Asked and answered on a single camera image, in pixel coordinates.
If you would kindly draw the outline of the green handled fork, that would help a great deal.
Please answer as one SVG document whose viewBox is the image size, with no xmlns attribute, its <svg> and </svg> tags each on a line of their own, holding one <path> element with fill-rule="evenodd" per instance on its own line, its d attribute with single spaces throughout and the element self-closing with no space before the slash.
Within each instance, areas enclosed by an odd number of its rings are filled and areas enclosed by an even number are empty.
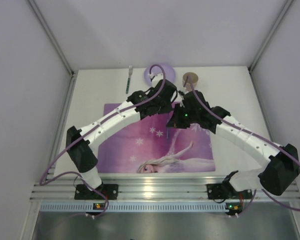
<svg viewBox="0 0 300 240">
<path fill-rule="evenodd" d="M 130 65 L 128 68 L 128 79 L 127 79 L 127 85 L 126 85 L 126 91 L 125 91 L 126 94 L 129 93 L 129 86 L 130 86 L 132 74 L 133 74 L 133 66 Z"/>
</svg>

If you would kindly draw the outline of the purple Frozen placemat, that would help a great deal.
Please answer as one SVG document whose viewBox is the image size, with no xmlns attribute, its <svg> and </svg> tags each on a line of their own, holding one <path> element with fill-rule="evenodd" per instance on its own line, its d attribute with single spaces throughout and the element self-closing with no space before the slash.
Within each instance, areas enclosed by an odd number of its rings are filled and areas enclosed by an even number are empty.
<svg viewBox="0 0 300 240">
<path fill-rule="evenodd" d="M 169 128 L 170 114 L 154 115 L 121 129 L 98 149 L 97 168 L 107 174 L 203 173 L 216 170 L 210 132 L 193 124 Z"/>
</svg>

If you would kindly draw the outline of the beige paper cup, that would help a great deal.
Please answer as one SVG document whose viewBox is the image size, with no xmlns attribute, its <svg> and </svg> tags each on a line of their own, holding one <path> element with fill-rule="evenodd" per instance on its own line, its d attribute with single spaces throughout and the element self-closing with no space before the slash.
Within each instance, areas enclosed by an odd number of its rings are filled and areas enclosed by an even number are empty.
<svg viewBox="0 0 300 240">
<path fill-rule="evenodd" d="M 199 77 L 196 73 L 187 72 L 183 75 L 183 87 L 189 92 L 192 87 L 195 88 L 198 83 Z"/>
</svg>

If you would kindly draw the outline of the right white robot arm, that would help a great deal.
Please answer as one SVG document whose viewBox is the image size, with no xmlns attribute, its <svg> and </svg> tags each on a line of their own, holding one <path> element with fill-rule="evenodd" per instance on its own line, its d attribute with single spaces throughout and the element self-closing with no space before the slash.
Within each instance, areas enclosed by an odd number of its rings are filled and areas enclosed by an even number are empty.
<svg viewBox="0 0 300 240">
<path fill-rule="evenodd" d="M 238 192 L 262 188 L 281 196 L 299 176 L 298 150 L 292 144 L 282 146 L 245 128 L 227 110 L 220 106 L 210 107 L 199 91 L 189 92 L 175 104 L 169 128 L 187 129 L 193 124 L 222 137 L 252 157 L 259 168 L 235 170 L 221 183 L 228 197 Z"/>
</svg>

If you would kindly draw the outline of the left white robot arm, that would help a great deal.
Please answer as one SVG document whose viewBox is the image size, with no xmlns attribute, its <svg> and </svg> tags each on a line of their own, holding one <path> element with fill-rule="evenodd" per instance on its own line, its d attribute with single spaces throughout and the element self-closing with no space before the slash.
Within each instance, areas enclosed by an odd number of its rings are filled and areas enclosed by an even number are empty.
<svg viewBox="0 0 300 240">
<path fill-rule="evenodd" d="M 113 111 L 80 129 L 70 127 L 66 133 L 66 151 L 75 164 L 83 184 L 78 194 L 86 199 L 89 194 L 102 193 L 103 182 L 96 167 L 98 159 L 94 151 L 109 137 L 126 126 L 146 117 L 167 114 L 177 96 L 176 86 L 168 80 L 160 80 L 147 91 L 135 91 Z"/>
</svg>

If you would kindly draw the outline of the lilac plastic plate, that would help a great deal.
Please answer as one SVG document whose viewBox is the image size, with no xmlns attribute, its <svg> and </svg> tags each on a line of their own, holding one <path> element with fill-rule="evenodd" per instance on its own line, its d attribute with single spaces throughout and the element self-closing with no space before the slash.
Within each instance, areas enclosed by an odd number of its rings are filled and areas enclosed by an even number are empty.
<svg viewBox="0 0 300 240">
<path fill-rule="evenodd" d="M 164 72 L 165 72 L 165 75 L 166 75 L 166 79 L 172 83 L 175 82 L 176 80 L 176 72 L 174 70 L 174 68 L 172 66 L 170 66 L 169 64 L 167 63 L 159 63 L 159 65 L 163 68 Z M 150 77 L 149 77 L 149 70 L 150 70 L 150 67 L 149 66 L 145 71 L 144 71 L 144 80 L 145 82 L 149 85 L 149 86 L 152 86 L 152 83 L 151 83 L 151 80 L 150 80 Z M 152 68 L 152 73 L 157 75 L 157 74 L 161 74 L 162 71 L 159 67 L 155 66 L 154 68 Z"/>
</svg>

